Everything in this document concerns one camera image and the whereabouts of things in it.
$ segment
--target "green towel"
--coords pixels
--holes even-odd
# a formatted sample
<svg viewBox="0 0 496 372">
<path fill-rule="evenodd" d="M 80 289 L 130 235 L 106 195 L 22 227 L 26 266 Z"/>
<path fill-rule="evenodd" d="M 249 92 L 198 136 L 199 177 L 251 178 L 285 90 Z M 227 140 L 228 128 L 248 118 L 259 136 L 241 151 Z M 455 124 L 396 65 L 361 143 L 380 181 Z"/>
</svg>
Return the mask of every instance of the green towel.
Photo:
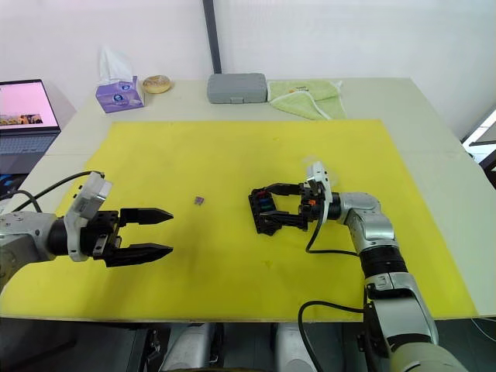
<svg viewBox="0 0 496 372">
<path fill-rule="evenodd" d="M 269 81 L 267 88 L 276 109 L 311 120 L 346 119 L 339 88 L 330 81 Z"/>
</svg>

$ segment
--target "black pole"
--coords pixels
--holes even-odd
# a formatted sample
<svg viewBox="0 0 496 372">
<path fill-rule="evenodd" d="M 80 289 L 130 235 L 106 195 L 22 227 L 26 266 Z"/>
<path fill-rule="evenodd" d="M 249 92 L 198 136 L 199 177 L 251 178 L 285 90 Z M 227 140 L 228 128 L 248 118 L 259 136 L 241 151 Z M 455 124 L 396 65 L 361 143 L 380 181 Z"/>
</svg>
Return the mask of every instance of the black pole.
<svg viewBox="0 0 496 372">
<path fill-rule="evenodd" d="M 203 10 L 205 11 L 208 43 L 210 44 L 210 54 L 212 55 L 214 74 L 221 74 L 222 68 L 220 66 L 219 41 L 217 39 L 217 28 L 215 27 L 215 12 L 213 0 L 203 0 Z"/>
</svg>

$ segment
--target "gray plastic box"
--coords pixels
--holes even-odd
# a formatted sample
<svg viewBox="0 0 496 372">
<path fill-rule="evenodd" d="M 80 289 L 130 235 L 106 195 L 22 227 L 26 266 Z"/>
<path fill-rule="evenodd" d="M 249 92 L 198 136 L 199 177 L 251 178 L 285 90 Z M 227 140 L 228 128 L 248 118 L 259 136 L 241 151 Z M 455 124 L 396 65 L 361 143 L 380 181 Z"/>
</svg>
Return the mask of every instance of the gray plastic box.
<svg viewBox="0 0 496 372">
<path fill-rule="evenodd" d="M 207 85 L 210 103 L 260 103 L 267 101 L 264 74 L 213 74 Z"/>
</svg>

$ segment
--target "yellow board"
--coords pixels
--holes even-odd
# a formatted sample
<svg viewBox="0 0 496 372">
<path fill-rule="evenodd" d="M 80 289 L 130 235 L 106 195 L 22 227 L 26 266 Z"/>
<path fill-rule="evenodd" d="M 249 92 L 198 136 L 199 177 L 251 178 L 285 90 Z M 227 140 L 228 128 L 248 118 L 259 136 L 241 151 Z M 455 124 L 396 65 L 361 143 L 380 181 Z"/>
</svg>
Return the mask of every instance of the yellow board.
<svg viewBox="0 0 496 372">
<path fill-rule="evenodd" d="M 392 221 L 408 269 L 436 318 L 476 315 L 466 286 L 387 130 L 377 120 L 322 122 L 119 122 L 88 161 L 113 183 L 104 210 L 158 207 L 174 219 L 128 225 L 122 246 L 160 243 L 153 263 L 106 268 L 67 257 L 24 267 L 2 295 L 8 316 L 105 320 L 294 321 L 320 299 L 361 307 L 363 273 L 352 256 L 305 253 L 308 232 L 256 233 L 248 194 L 298 183 L 322 160 L 334 191 L 375 195 Z M 71 191 L 58 208 L 63 215 Z M 194 204 L 196 196 L 205 198 Z M 296 212 L 299 197 L 277 197 Z M 348 229 L 327 222 L 313 249 L 353 250 Z M 314 307 L 313 320 L 361 315 Z"/>
</svg>

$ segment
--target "purple tissue box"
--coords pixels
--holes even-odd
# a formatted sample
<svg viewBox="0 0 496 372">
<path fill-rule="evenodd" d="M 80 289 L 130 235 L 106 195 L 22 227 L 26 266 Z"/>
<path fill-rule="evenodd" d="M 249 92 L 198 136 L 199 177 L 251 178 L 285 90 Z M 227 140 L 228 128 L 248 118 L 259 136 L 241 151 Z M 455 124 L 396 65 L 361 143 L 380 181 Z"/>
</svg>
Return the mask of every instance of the purple tissue box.
<svg viewBox="0 0 496 372">
<path fill-rule="evenodd" d="M 95 96 L 106 113 L 137 109 L 145 105 L 145 96 L 137 76 L 133 76 L 133 82 L 118 81 L 101 85 L 97 88 Z"/>
</svg>

